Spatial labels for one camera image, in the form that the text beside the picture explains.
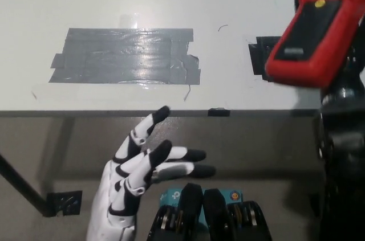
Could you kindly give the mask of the black and white right hand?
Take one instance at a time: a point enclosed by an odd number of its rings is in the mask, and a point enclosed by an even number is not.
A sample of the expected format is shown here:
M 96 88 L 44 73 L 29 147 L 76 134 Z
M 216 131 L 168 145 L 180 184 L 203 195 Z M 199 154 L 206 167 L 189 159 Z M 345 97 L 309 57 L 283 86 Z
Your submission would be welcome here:
M 301 84 L 326 87 L 363 68 L 364 0 L 296 0 L 295 6 Z

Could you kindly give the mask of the white and black left hand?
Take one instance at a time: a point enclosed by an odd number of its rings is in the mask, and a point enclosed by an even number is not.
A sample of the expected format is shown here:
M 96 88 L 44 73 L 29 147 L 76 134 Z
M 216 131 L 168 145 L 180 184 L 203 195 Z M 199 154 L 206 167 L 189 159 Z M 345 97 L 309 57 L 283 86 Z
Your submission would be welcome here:
M 153 150 L 142 149 L 155 126 L 169 114 L 170 108 L 163 106 L 146 116 L 106 163 L 92 202 L 86 240 L 135 240 L 140 200 L 151 185 L 215 175 L 214 166 L 202 164 L 203 150 L 173 146 L 169 140 Z

